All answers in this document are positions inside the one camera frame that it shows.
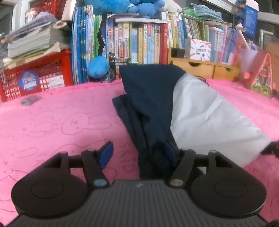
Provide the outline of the white navy zip jacket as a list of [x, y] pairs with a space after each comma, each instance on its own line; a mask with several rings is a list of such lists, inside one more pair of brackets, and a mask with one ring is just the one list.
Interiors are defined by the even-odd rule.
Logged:
[[125, 94], [112, 102], [138, 153], [141, 179], [169, 179], [180, 162], [170, 141], [198, 154], [217, 150], [250, 164], [271, 139], [213, 88], [178, 66], [121, 65]]

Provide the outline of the pink dollhouse toy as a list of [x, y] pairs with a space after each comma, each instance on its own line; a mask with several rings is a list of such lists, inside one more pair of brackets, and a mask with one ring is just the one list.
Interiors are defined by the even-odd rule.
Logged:
[[241, 49], [238, 56], [240, 75], [238, 82], [267, 98], [273, 97], [272, 57], [265, 50]]

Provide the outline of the miniature bicycle model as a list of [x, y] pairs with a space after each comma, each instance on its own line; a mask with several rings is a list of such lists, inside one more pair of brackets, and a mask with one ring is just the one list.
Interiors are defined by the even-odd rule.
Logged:
[[109, 52], [109, 69], [107, 73], [101, 77], [100, 81], [102, 83], [111, 83], [116, 80], [117, 75], [119, 75], [119, 66], [120, 65], [129, 65], [129, 64], [139, 64], [139, 62], [131, 62], [131, 58], [116, 58], [111, 52]]

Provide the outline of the small grey flat object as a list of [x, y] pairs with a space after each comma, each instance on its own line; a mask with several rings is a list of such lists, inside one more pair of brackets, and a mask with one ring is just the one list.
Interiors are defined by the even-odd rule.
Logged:
[[28, 96], [28, 97], [22, 99], [22, 100], [20, 101], [20, 104], [21, 104], [22, 106], [30, 106], [30, 105], [32, 105], [33, 103], [37, 102], [37, 101], [40, 100], [40, 99], [42, 99], [41, 96], [31, 95], [31, 96]]

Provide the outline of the wooden drawer organizer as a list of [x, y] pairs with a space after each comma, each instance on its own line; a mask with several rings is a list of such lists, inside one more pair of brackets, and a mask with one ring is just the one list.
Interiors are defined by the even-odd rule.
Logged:
[[194, 76], [205, 79], [237, 81], [240, 76], [240, 68], [238, 67], [210, 61], [173, 58], [171, 57], [171, 49], [168, 49], [168, 63], [176, 65]]

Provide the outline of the blue plush ball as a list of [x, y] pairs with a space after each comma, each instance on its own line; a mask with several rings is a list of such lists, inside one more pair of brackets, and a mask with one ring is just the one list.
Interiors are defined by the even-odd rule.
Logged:
[[88, 65], [87, 72], [92, 78], [99, 79], [109, 70], [109, 63], [104, 56], [95, 57]]

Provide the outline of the red plastic crate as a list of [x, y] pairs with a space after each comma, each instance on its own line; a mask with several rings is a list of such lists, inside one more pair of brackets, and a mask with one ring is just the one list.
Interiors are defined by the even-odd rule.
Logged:
[[1, 77], [1, 101], [71, 85], [71, 51], [66, 49], [4, 70], [4, 76]]

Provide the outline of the cardboard box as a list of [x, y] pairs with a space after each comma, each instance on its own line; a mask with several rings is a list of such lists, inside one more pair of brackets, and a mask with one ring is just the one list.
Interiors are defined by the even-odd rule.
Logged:
[[276, 45], [276, 44], [273, 44], [273, 43], [267, 43], [266, 50], [271, 55], [273, 82], [275, 83], [275, 90], [278, 92], [278, 85], [279, 85], [279, 46]]

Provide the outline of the black power adapter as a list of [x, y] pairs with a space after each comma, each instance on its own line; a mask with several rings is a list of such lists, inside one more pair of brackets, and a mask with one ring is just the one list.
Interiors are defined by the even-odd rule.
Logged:
[[172, 48], [171, 49], [171, 57], [173, 57], [173, 58], [184, 58], [185, 57], [185, 49]]

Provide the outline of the white pipe lamp stand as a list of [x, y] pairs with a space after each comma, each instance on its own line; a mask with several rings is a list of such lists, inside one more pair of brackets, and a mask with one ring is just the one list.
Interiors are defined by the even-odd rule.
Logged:
[[250, 49], [250, 48], [249, 48], [249, 45], [248, 45], [248, 43], [247, 43], [247, 41], [246, 41], [246, 39], [245, 39], [245, 37], [244, 37], [244, 33], [245, 33], [245, 31], [246, 31], [246, 28], [244, 28], [244, 27], [242, 26], [242, 24], [239, 23], [239, 24], [235, 25], [235, 29], [236, 29], [236, 31], [238, 32], [238, 34], [240, 35], [240, 37], [242, 38], [243, 45], [244, 45], [245, 49]]

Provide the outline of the row of upright books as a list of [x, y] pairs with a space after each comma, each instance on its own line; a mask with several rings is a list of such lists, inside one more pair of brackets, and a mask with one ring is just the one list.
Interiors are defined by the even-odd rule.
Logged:
[[109, 62], [109, 52], [116, 58], [131, 58], [139, 65], [169, 64], [168, 49], [185, 49], [189, 38], [211, 43], [210, 62], [238, 67], [241, 38], [222, 21], [204, 21], [178, 11], [160, 12], [159, 18], [139, 14], [96, 15], [93, 6], [78, 7], [73, 12], [71, 30], [72, 77], [75, 84], [100, 81], [88, 75], [89, 63], [97, 56]]

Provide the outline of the blue booklet box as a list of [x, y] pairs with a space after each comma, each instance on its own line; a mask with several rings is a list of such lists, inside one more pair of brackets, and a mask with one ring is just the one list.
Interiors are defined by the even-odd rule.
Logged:
[[258, 8], [253, 8], [245, 3], [237, 2], [235, 13], [235, 25], [242, 24], [245, 34], [255, 38]]

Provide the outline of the stack of papers and booklets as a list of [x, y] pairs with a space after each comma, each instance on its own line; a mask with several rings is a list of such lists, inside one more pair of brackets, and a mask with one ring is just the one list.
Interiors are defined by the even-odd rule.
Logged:
[[70, 28], [49, 12], [40, 12], [21, 28], [1, 35], [1, 63], [11, 69], [70, 48]]

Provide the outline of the folded teal cloth stack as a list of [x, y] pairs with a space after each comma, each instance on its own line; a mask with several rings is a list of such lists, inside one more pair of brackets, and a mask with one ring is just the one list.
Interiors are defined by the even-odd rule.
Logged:
[[205, 5], [194, 5], [183, 9], [183, 13], [200, 20], [223, 21], [222, 13], [208, 8]]

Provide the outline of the blue plush toy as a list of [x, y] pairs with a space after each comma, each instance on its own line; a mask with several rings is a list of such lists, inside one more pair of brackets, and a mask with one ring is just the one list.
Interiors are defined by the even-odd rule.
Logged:
[[165, 6], [164, 1], [132, 1], [132, 0], [91, 0], [84, 1], [85, 5], [93, 6], [96, 15], [139, 14], [139, 17], [150, 19]]

